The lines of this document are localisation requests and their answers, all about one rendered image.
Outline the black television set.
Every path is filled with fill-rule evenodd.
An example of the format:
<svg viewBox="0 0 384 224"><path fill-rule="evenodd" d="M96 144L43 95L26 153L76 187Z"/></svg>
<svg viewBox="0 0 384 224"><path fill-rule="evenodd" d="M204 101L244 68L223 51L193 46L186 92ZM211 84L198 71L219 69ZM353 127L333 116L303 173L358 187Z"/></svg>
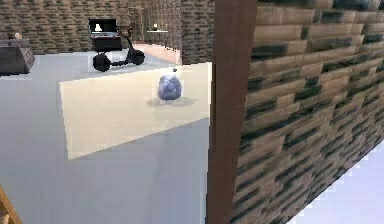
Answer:
<svg viewBox="0 0 384 224"><path fill-rule="evenodd" d="M91 34L117 32L115 19L89 19L88 26Z"/></svg>

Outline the grey blue garbage bag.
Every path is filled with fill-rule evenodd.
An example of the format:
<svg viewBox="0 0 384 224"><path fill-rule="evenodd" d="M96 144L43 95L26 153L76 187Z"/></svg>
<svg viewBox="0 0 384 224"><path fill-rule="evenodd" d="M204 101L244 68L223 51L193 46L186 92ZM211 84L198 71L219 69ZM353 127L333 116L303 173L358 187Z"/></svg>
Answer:
<svg viewBox="0 0 384 224"><path fill-rule="evenodd" d="M161 100L176 100L181 96L182 85L176 72L177 69L173 68L170 73L164 73L160 77L157 96Z"/></svg>

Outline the brown room door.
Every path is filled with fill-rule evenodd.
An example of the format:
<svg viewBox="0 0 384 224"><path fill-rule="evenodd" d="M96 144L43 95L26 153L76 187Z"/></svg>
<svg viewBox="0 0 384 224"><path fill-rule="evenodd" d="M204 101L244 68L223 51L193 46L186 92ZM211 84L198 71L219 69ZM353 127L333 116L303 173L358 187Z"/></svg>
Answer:
<svg viewBox="0 0 384 224"><path fill-rule="evenodd" d="M130 27L132 28L132 39L139 41L141 39L141 10L138 8L129 8L128 14Z"/></svg>

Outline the black scooter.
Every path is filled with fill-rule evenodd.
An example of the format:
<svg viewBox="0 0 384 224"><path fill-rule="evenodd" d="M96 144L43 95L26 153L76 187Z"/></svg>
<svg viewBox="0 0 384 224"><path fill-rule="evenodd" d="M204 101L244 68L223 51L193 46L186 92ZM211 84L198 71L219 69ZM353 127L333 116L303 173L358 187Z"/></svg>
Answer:
<svg viewBox="0 0 384 224"><path fill-rule="evenodd" d="M124 35L119 28L117 32L120 38L124 37L128 41L128 52L124 60L111 62L107 57L107 52L96 52L97 55L93 57L93 67L100 72L106 72L110 69L111 66L123 66L127 64L141 65L144 62L145 55L142 51L136 50L131 42L132 30L128 28L128 35Z"/></svg>

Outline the brown door frame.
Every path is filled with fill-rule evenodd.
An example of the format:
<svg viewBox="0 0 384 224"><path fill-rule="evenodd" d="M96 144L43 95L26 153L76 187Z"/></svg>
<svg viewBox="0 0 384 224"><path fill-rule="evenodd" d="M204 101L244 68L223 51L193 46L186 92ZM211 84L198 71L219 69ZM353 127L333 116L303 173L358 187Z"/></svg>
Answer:
<svg viewBox="0 0 384 224"><path fill-rule="evenodd" d="M205 224L230 224L257 0L216 0Z"/></svg>

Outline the white small table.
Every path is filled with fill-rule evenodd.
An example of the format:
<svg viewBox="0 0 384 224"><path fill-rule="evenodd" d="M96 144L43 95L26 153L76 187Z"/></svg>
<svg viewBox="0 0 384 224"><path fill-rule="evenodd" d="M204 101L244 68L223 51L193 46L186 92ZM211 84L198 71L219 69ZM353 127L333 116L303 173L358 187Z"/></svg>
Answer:
<svg viewBox="0 0 384 224"><path fill-rule="evenodd" d="M148 28L146 33L149 35L149 44L166 45L168 42L168 31L160 29L157 24Z"/></svg>

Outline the light wooden furniture corner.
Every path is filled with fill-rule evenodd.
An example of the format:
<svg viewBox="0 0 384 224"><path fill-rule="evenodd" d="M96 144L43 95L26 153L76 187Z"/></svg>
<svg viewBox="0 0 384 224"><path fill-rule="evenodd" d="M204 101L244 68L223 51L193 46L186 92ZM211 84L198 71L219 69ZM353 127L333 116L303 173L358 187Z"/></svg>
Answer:
<svg viewBox="0 0 384 224"><path fill-rule="evenodd" d="M22 224L20 217L0 185L0 224Z"/></svg>

